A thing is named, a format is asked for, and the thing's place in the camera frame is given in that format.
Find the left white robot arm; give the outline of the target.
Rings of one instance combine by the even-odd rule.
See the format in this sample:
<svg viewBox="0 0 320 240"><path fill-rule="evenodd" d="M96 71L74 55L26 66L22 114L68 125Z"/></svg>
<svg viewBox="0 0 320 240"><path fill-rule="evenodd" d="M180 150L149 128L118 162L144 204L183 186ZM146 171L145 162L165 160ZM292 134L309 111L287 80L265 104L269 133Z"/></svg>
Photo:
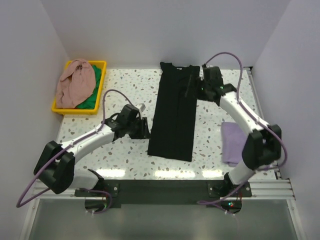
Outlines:
<svg viewBox="0 0 320 240"><path fill-rule="evenodd" d="M134 140L150 139L148 119L142 116L146 106L126 104L86 134L63 143L47 143L33 174L55 194L67 189L86 189L92 196L103 190L104 178L95 170L76 170L76 164L95 149L129 135Z"/></svg>

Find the black t shirt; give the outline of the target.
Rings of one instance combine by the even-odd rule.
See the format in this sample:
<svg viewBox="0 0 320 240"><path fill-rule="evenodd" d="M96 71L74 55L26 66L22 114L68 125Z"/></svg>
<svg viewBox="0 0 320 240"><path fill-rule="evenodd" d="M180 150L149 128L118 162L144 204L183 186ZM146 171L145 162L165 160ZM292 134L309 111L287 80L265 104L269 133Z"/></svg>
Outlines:
<svg viewBox="0 0 320 240"><path fill-rule="evenodd" d="M189 80L199 66L174 66L161 62L156 106L147 153L166 159L192 161L197 98Z"/></svg>

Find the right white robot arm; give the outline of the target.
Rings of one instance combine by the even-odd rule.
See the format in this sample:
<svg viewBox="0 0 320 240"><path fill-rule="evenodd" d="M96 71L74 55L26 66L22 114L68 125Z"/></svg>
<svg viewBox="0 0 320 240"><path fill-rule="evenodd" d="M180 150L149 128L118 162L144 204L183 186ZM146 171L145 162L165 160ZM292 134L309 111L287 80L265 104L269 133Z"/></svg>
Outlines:
<svg viewBox="0 0 320 240"><path fill-rule="evenodd" d="M246 136L242 160L227 173L228 181L222 185L223 192L233 197L241 190L240 184L251 178L256 170L280 159L282 130L278 125L270 125L260 119L241 100L238 90L231 83L224 84L219 67L204 64L202 70L203 79L197 82L197 98L216 103L233 118Z"/></svg>

